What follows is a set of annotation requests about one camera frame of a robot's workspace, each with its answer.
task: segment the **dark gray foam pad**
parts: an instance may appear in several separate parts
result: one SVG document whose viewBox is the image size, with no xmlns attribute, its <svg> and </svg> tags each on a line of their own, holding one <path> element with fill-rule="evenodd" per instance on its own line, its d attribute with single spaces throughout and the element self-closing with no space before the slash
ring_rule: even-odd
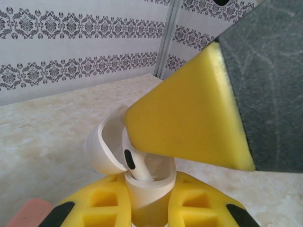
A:
<svg viewBox="0 0 303 227">
<path fill-rule="evenodd" d="M 267 0 L 218 40 L 257 170 L 303 173 L 303 0 Z"/>
<path fill-rule="evenodd" d="M 55 207 L 41 222 L 39 227 L 60 227 L 74 206 L 74 202 L 66 202 Z"/>
<path fill-rule="evenodd" d="M 226 208 L 239 227 L 260 227 L 246 210 L 233 204 L 227 204 Z"/>
</svg>

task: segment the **damask wallpaper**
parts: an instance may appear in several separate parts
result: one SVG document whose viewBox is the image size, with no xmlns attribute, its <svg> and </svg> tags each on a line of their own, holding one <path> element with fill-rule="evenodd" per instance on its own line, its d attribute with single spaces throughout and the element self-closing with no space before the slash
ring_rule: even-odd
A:
<svg viewBox="0 0 303 227">
<path fill-rule="evenodd" d="M 233 0 L 226 7 L 212 0 L 183 0 L 162 78 L 196 56 L 256 5 L 256 0 Z"/>
<path fill-rule="evenodd" d="M 153 73 L 169 0 L 2 0 L 0 105 Z"/>
</svg>

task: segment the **marble countertop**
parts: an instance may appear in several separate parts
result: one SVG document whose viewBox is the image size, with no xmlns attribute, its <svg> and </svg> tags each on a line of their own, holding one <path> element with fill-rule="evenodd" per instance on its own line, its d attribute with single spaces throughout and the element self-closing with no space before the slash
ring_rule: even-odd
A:
<svg viewBox="0 0 303 227">
<path fill-rule="evenodd" d="M 0 107 L 0 226 L 28 198 L 56 205 L 103 177 L 85 160 L 85 138 L 108 111 L 131 105 L 160 82 L 149 74 Z M 303 226 L 303 174 L 176 163 L 177 170 L 243 203 L 262 227 Z"/>
</svg>

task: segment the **white earbud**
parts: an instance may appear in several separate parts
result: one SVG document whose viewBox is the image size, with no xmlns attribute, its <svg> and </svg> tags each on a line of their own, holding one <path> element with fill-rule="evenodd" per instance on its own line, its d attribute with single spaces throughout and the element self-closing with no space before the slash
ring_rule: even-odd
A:
<svg viewBox="0 0 303 227">
<path fill-rule="evenodd" d="M 154 178 L 145 164 L 146 153 L 143 153 L 132 146 L 126 128 L 124 128 L 122 132 L 122 148 L 126 164 L 134 178 L 138 181 L 154 181 Z"/>
</svg>

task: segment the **yellow foam wedge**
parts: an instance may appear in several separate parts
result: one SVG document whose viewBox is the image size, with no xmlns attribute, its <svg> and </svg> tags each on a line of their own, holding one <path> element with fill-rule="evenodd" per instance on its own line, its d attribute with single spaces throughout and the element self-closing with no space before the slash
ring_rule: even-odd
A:
<svg viewBox="0 0 303 227">
<path fill-rule="evenodd" d="M 61 204 L 74 207 L 60 227 L 131 227 L 132 214 L 124 174 L 110 175 L 96 181 Z"/>
<path fill-rule="evenodd" d="M 168 226 L 259 227 L 241 203 L 182 172 L 171 192 Z"/>
<path fill-rule="evenodd" d="M 125 124 L 138 150 L 254 170 L 218 43 L 134 103 Z"/>
</svg>

